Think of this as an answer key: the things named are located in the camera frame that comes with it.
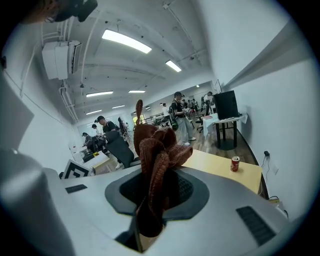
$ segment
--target black shirt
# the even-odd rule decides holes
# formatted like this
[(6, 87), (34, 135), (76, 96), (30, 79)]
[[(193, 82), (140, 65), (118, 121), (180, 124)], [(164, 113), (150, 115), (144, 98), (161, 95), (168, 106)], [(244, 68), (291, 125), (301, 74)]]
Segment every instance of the black shirt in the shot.
[(113, 129), (116, 129), (115, 124), (113, 122), (111, 122), (111, 121), (107, 121), (106, 125), (103, 127), (103, 132), (104, 133), (108, 133)]
[[(175, 100), (172, 102), (171, 108), (172, 108), (173, 112), (175, 112), (175, 111), (182, 112), (181, 104), (179, 102), (175, 101)], [(174, 113), (174, 114), (178, 118), (184, 118), (185, 117), (185, 114), (176, 114), (176, 113)]]

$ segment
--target wooden table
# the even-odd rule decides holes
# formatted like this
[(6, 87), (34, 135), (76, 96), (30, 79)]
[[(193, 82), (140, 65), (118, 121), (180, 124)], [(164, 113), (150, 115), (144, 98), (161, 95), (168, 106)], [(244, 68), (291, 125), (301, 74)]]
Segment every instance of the wooden table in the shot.
[(194, 149), (183, 166), (234, 180), (258, 193), (262, 174), (262, 168), (258, 165), (240, 162), (239, 170), (233, 172), (230, 170), (231, 159)]

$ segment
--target black cap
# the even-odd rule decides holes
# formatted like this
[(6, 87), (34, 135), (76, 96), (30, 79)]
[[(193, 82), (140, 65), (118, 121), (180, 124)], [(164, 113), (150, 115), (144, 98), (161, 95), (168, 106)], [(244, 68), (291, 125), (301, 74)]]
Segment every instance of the black cap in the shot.
[(99, 115), (98, 118), (94, 122), (99, 123), (99, 121), (102, 119), (105, 119), (105, 118), (102, 115)]
[(174, 94), (174, 97), (177, 97), (177, 96), (182, 96), (182, 93), (180, 91), (177, 91), (175, 94)]

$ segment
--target air conditioner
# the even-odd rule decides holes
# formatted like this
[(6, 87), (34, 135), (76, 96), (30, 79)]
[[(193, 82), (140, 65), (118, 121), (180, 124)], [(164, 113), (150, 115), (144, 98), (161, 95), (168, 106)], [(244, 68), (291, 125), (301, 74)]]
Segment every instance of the air conditioner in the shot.
[(82, 44), (79, 41), (48, 42), (42, 58), (48, 79), (67, 79), (78, 70)]

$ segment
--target white ceiling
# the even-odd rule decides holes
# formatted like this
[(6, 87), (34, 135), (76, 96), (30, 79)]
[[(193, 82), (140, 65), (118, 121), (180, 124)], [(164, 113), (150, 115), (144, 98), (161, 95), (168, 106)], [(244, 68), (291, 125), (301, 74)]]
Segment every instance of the white ceiling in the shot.
[[(170, 10), (163, 8), (163, 0), (98, 0), (97, 9), (85, 22), (74, 19), (71, 40), (82, 43), (79, 70), (69, 77), (72, 98), (79, 119), (85, 113), (108, 111), (119, 105), (132, 105), (142, 98), (162, 90), (159, 82), (208, 67), (206, 42), (200, 21), (192, 0), (167, 0), (170, 9), (183, 25), (185, 31)], [(84, 62), (83, 84), (81, 67), (89, 34), (101, 13), (92, 32)], [(152, 48), (148, 54), (131, 47), (102, 39), (106, 29), (110, 29)], [(45, 24), (44, 32), (57, 30), (57, 25)], [(182, 71), (175, 72), (166, 65), (172, 60)], [(129, 94), (129, 90), (145, 90), (143, 95)], [(86, 98), (86, 94), (113, 91), (111, 95)]]

